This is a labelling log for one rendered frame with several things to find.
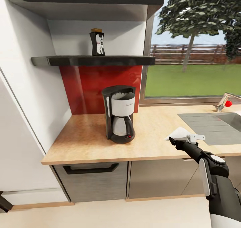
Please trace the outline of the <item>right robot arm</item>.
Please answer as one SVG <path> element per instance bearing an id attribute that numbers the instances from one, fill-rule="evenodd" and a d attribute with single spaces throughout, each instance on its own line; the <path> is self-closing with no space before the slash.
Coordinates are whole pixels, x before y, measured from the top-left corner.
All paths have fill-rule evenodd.
<path id="1" fill-rule="evenodd" d="M 174 140 L 177 150 L 185 151 L 200 167 L 205 197 L 209 200 L 211 228 L 241 228 L 241 192 L 233 187 L 226 161 L 203 151 L 196 140 L 204 135 L 188 134 L 189 140 Z"/>

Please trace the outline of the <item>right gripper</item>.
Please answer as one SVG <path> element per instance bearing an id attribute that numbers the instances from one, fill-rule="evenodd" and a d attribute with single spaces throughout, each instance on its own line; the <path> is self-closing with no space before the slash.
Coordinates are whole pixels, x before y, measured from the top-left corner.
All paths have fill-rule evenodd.
<path id="1" fill-rule="evenodd" d="M 198 147 L 198 142 L 196 142 L 196 144 L 194 144 L 194 143 L 186 142 L 186 140 L 185 141 L 183 141 L 183 140 L 174 140 L 170 136 L 169 136 L 169 140 L 171 141 L 173 146 L 176 146 L 177 150 L 185 151 L 189 156 L 191 156 L 191 153 L 192 153 L 192 151 L 195 148 L 199 148 Z"/>

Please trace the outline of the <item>bottle of coffee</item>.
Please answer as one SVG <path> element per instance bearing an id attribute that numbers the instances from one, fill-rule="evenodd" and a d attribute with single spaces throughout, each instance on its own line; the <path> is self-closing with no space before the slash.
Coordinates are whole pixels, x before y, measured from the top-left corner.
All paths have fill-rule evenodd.
<path id="1" fill-rule="evenodd" d="M 92 56 L 105 56 L 105 50 L 103 46 L 104 33 L 102 33 L 102 30 L 92 29 L 90 37 L 93 44 Z"/>

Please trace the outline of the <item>paper coffee filter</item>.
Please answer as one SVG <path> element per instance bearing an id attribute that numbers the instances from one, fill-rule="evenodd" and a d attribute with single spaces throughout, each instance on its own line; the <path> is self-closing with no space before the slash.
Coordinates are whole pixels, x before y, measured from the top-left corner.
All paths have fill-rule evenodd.
<path id="1" fill-rule="evenodd" d="M 186 136 L 190 134 L 185 128 L 178 127 L 174 132 L 172 132 L 169 136 L 172 137 L 174 140 L 189 140 Z M 164 140 L 170 141 L 169 136 L 167 136 Z"/>

